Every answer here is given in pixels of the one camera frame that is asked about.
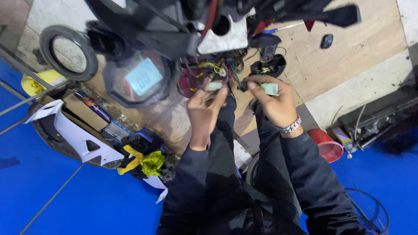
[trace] red bucket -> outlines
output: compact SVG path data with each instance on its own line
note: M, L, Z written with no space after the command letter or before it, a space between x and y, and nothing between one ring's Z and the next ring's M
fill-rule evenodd
M308 135L318 144L319 154L328 160L329 163L337 161L344 148L341 144L335 142L325 131L321 129L313 129L307 132Z

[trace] hand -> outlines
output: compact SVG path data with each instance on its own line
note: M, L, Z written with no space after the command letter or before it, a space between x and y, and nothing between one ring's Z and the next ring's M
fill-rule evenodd
M244 81L248 82L248 89L259 100L264 113L275 126L286 128L296 121L296 105L290 84L268 75L252 75L246 77ZM271 97L267 95L256 83L278 84L279 96ZM299 125L292 133L282 134L282 136L292 138L299 136L301 133L303 133L303 129Z
M215 129L219 110L227 98L228 89L226 87L220 89L211 104L206 102L210 95L211 93L209 92L198 90L187 101L187 111L191 123L191 138L189 143L191 150L206 150L210 134Z

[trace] yellow cloth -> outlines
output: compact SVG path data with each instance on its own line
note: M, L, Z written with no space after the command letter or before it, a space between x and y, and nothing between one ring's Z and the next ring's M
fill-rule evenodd
M134 169L135 167L137 167L139 165L139 163L141 163L144 155L138 151L136 151L135 149L133 149L131 146L129 145L125 145L123 146L123 149L125 149L128 153L132 154L133 156L135 156L135 159L132 160L132 162L130 162L126 168L123 167L118 167L117 168L117 172L119 175L123 175L126 172Z
M144 160L140 163L142 172L147 176L160 176L158 169L164 163L164 155L161 154L161 150L148 154Z

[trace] person's right hand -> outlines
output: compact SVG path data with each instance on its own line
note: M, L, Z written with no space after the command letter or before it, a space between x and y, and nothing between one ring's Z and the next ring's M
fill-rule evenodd
M248 82L248 89L257 98L263 107L263 111L268 119L280 128L286 128L296 121L296 104L292 95L292 86L280 79L268 75L252 75L244 78ZM256 83L276 83L278 84L279 96L271 97ZM303 129L297 128L291 134L300 135Z

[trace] yellow container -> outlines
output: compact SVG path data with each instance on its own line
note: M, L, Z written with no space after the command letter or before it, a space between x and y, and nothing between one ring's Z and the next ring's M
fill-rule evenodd
M49 83L51 86L55 86L67 80L64 76L62 76L61 74L59 74L57 71L53 69L45 70L43 72L35 73L35 74L42 80ZM37 81L35 81L34 79L32 79L30 76L26 74L23 74L20 84L22 85L23 90L30 96L34 96L46 90L44 86L42 86L41 84L39 84Z

